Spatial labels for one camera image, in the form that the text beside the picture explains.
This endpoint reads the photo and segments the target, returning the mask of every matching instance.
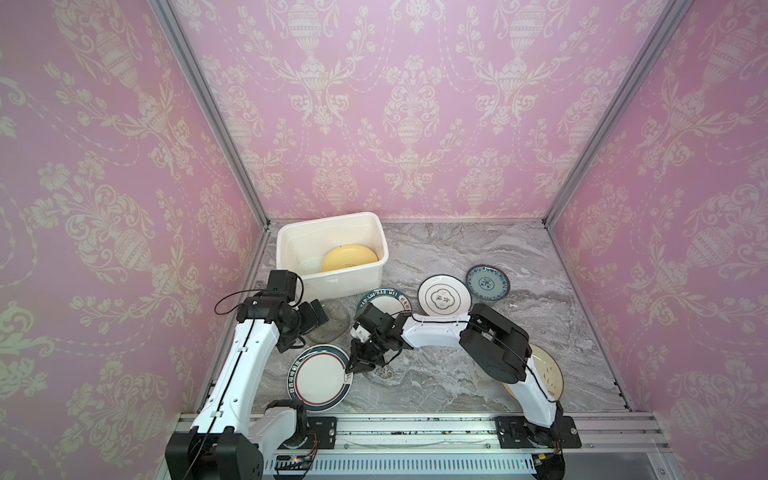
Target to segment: yellow plate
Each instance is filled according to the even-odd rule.
[[[559,400],[563,396],[563,372],[560,370],[560,366],[552,358],[549,353],[546,353],[541,347],[531,344],[531,356],[533,357],[533,364],[536,367],[539,377],[544,380],[544,388],[549,391],[549,394],[554,397],[555,400]],[[504,390],[516,400],[515,394],[509,389],[508,383],[502,383]]]
[[[331,270],[341,270],[351,266],[365,265],[366,263],[378,262],[379,258],[373,253],[373,250],[363,245],[342,245],[329,251],[323,259],[323,266],[320,268],[323,272]]]

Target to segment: marble countertop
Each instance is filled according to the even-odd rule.
[[[425,278],[447,273],[464,279],[478,263],[498,266],[509,277],[511,291],[493,307],[528,331],[531,343],[558,362],[565,378],[564,410],[625,410],[607,361],[539,222],[383,225],[389,261],[382,286],[404,292],[415,312],[422,313],[417,291]],[[256,288],[266,284],[275,268],[278,228],[270,228]],[[307,344],[331,343],[349,353],[349,327],[361,297],[323,301],[329,321],[306,336]],[[272,352],[254,412],[263,412],[274,399],[289,398],[286,375],[300,352]],[[388,366],[356,374],[347,397],[331,411],[520,412],[521,408],[463,349],[425,347],[403,350]]]

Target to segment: white plate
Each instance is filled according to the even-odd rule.
[[[288,394],[311,412],[322,412],[344,400],[352,373],[344,373],[349,356],[334,345],[315,345],[301,352],[288,372]]]
[[[460,315],[472,306],[466,285],[450,275],[434,275],[419,287],[419,305],[427,315]]]
[[[564,386],[563,372],[560,370],[560,366],[552,358],[552,355],[534,344],[531,344],[531,357],[533,357],[533,364],[536,367],[538,376],[544,380],[544,385],[542,386],[549,391],[549,394],[555,400],[559,400],[563,396]],[[509,389],[509,384],[502,383],[502,385],[504,390],[516,400],[515,394]]]
[[[411,301],[408,297],[394,288],[377,288],[366,293],[357,304],[357,312],[359,313],[368,303],[372,303],[377,309],[392,316],[411,309]]]

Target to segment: pink wallpaper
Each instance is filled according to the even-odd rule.
[[[554,233],[689,480],[765,478],[768,3],[695,2]]]
[[[173,3],[270,218],[541,218],[666,0]]]
[[[259,231],[146,2],[0,15],[0,478],[154,478]]]

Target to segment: white plastic bin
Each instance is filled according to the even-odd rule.
[[[321,272],[323,258],[341,245],[357,243],[373,250],[378,262]],[[303,302],[365,293],[382,285],[389,259],[382,223],[376,214],[341,215],[290,223],[277,233],[277,269],[298,273],[304,280]]]

